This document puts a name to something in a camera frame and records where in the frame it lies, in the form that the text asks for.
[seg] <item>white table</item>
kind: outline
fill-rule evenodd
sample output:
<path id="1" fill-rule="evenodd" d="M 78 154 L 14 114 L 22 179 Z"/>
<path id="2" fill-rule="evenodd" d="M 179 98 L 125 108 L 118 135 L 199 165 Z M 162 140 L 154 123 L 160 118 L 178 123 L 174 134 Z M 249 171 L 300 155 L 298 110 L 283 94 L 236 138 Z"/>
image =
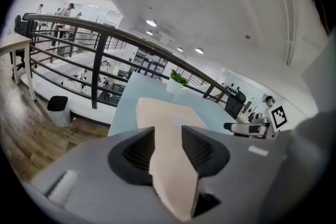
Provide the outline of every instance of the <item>white table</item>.
<path id="1" fill-rule="evenodd" d="M 31 82 L 30 76 L 30 58 L 29 58 L 29 48 L 31 39 L 21 36 L 19 34 L 11 34 L 8 36 L 3 36 L 0 40 L 0 56 L 7 54 L 9 52 L 13 53 L 13 69 L 14 69 L 14 77 L 16 84 L 20 83 L 20 79 L 17 75 L 16 68 L 16 50 L 25 49 L 25 68 L 27 74 L 27 81 L 29 86 L 29 91 L 31 95 L 31 99 L 33 101 L 36 100 L 33 84 Z"/>

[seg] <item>trash can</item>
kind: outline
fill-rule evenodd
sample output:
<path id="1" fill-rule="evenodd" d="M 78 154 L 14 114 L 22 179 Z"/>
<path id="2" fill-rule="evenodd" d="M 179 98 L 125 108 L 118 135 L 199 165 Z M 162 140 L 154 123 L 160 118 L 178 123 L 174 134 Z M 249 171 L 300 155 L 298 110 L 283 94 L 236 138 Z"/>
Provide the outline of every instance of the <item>trash can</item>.
<path id="1" fill-rule="evenodd" d="M 50 98 L 47 110 L 51 120 L 58 127 L 68 127 L 70 125 L 70 109 L 66 96 L 53 96 Z"/>

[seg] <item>black railing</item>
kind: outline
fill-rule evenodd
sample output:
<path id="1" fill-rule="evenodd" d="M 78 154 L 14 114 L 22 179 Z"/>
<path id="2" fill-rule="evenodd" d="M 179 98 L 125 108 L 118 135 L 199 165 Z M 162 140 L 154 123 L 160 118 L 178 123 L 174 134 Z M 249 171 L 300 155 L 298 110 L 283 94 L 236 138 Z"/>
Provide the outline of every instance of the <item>black railing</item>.
<path id="1" fill-rule="evenodd" d="M 58 24 L 70 26 L 73 28 L 73 30 L 63 29 L 63 31 L 69 32 L 73 35 L 72 37 L 69 36 L 68 38 L 59 38 L 59 37 L 56 37 L 55 35 L 55 33 L 58 33 L 57 31 L 59 30 L 41 30 L 41 31 L 32 30 L 31 28 L 33 25 L 33 21 L 35 20 L 58 23 Z M 78 34 L 88 35 L 89 38 L 78 38 L 77 37 Z M 158 77 L 161 77 L 163 79 L 169 79 L 168 76 L 163 75 L 160 72 L 153 71 L 149 68 L 138 65 L 135 62 L 130 62 L 127 59 L 122 59 L 115 55 L 109 54 L 109 50 L 124 49 L 126 48 L 127 44 L 136 46 L 146 52 L 151 53 L 152 55 L 157 55 L 177 65 L 180 69 L 183 70 L 183 72 L 185 72 L 185 74 L 190 74 L 190 76 L 188 75 L 189 84 L 187 85 L 187 87 L 196 92 L 201 93 L 204 98 L 211 97 L 213 100 L 216 100 L 217 102 L 222 102 L 217 97 L 210 95 L 210 93 L 213 91 L 214 88 L 219 89 L 223 94 L 224 93 L 229 94 L 229 92 L 226 89 L 224 89 L 220 84 L 218 84 L 216 81 L 208 77 L 206 74 L 200 72 L 198 69 L 194 68 L 193 66 L 189 65 L 182 59 L 174 56 L 171 53 L 167 53 L 166 50 L 160 48 L 159 46 L 154 46 L 152 43 L 147 42 L 146 40 L 140 39 L 134 35 L 120 31 L 118 29 L 115 29 L 107 25 L 102 25 L 102 24 L 93 23 L 90 21 L 82 20 L 82 19 L 75 19 L 75 18 L 69 18 L 69 17 L 51 16 L 51 15 L 29 15 L 27 35 L 30 38 L 38 37 L 40 39 L 39 41 L 34 41 L 31 44 L 31 47 L 35 50 L 34 52 L 30 53 L 30 59 L 32 61 L 31 63 L 32 65 L 39 65 L 45 69 L 48 69 L 49 71 L 56 73 L 57 75 L 64 77 L 67 80 L 78 82 L 82 84 L 83 87 L 84 86 L 91 87 L 91 95 L 87 95 L 83 92 L 70 89 L 69 87 L 66 87 L 65 85 L 63 85 L 63 83 L 54 81 L 48 78 L 47 76 L 45 76 L 44 74 L 38 72 L 35 69 L 31 69 L 31 72 L 67 91 L 80 95 L 84 98 L 91 99 L 92 108 L 94 109 L 97 108 L 97 102 L 104 103 L 107 105 L 117 106 L 120 96 L 122 94 L 120 90 L 121 89 L 123 90 L 123 87 L 121 87 L 121 84 L 128 82 L 128 78 L 131 75 L 131 70 L 135 72 L 140 72 L 140 70 L 144 70 L 152 74 L 155 74 Z M 39 43 L 50 42 L 50 41 L 54 41 L 57 44 L 57 47 L 55 46 L 55 47 L 51 47 L 48 49 L 42 49 L 39 47 L 35 47 Z M 94 53 L 92 67 L 88 65 L 84 65 L 82 63 L 75 62 L 73 60 L 74 55 L 77 55 L 78 53 L 83 53 L 83 52 Z M 32 58 L 32 56 L 36 57 L 38 54 L 46 54 L 48 57 L 44 59 Z M 115 60 L 116 62 L 115 64 L 118 63 L 118 64 L 124 64 L 128 66 L 129 67 L 128 71 L 123 70 L 123 72 L 121 72 L 119 70 L 118 74 L 111 74 L 103 70 L 100 70 L 103 57 L 107 59 Z M 48 66 L 43 63 L 43 61 L 46 61 L 46 60 L 49 60 L 50 62 L 52 62 L 53 58 L 67 62 L 71 65 L 74 65 L 86 71 L 91 71 L 92 72 L 91 82 L 82 80 L 81 78 L 74 77 L 74 75 L 61 72 L 60 70 L 56 70 L 52 66 Z M 106 80 L 103 83 L 103 87 L 99 85 L 99 83 L 101 82 L 100 75 L 103 75 L 106 77 Z M 108 88 L 107 78 L 111 78 L 116 81 L 113 84 L 111 89 Z M 119 90 L 116 90 L 118 87 L 114 87 L 114 86 L 118 85 L 118 82 L 120 83 Z M 203 92 L 193 87 L 193 86 L 204 85 L 204 84 L 209 84 L 209 88 L 207 89 L 206 92 Z M 107 92 L 107 93 L 112 94 L 112 96 L 116 95 L 117 97 L 118 96 L 119 97 L 113 99 L 113 100 L 117 100 L 116 102 L 106 102 L 105 99 L 103 100 L 99 99 L 98 91 Z"/>

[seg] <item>desk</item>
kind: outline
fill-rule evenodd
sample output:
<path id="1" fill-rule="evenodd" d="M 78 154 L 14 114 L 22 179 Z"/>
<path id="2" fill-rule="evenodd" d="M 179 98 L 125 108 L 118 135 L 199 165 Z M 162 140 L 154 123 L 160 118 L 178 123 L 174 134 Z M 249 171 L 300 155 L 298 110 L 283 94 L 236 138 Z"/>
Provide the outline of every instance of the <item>desk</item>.
<path id="1" fill-rule="evenodd" d="M 190 106 L 209 130 L 233 134 L 224 129 L 223 124 L 225 122 L 236 123 L 236 121 L 217 103 L 183 90 L 177 94 L 171 94 L 166 91 L 166 86 L 167 84 L 163 82 L 133 72 L 118 103 L 108 136 L 138 128 L 136 107 L 140 97 Z"/>
<path id="2" fill-rule="evenodd" d="M 9 52 L 13 53 L 13 69 L 14 69 L 14 77 L 16 84 L 20 83 L 20 79 L 17 75 L 17 69 L 16 69 L 16 51 L 20 49 L 25 49 L 25 68 L 26 68 L 26 74 L 27 74 L 27 81 L 29 86 L 29 91 L 31 95 L 31 99 L 33 101 L 36 100 L 33 84 L 31 82 L 31 76 L 30 76 L 30 55 L 29 55 L 29 49 L 30 49 L 30 43 L 31 39 L 21 36 L 19 34 L 12 34 L 8 36 L 3 36 L 0 40 L 0 56 L 7 54 Z"/>

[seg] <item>black chair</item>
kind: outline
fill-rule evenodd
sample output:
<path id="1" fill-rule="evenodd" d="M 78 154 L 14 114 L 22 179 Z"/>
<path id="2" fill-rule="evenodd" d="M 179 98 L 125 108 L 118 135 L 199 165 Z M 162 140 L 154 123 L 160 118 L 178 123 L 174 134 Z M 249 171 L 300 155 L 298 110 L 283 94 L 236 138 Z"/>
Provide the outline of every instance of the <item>black chair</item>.
<path id="1" fill-rule="evenodd" d="M 225 111 L 234 119 L 238 117 L 246 101 L 246 96 L 238 91 L 236 95 L 230 95 L 225 105 Z"/>
<path id="2" fill-rule="evenodd" d="M 22 36 L 27 36 L 27 27 L 28 27 L 28 15 L 29 14 L 35 14 L 35 13 L 25 13 L 22 17 L 21 20 L 21 16 L 17 15 L 17 17 L 15 18 L 15 27 L 14 27 L 14 31 L 15 33 L 22 35 Z M 33 23 L 33 28 L 32 29 L 36 29 L 37 27 L 37 22 Z M 13 64 L 13 53 L 10 53 L 10 62 L 11 64 Z M 18 65 L 16 65 L 16 69 L 20 70 L 21 68 L 25 68 L 25 49 L 20 49 L 16 51 L 16 56 L 17 57 L 21 57 L 21 63 L 19 63 Z M 12 68 L 12 79 L 14 80 L 14 69 Z"/>

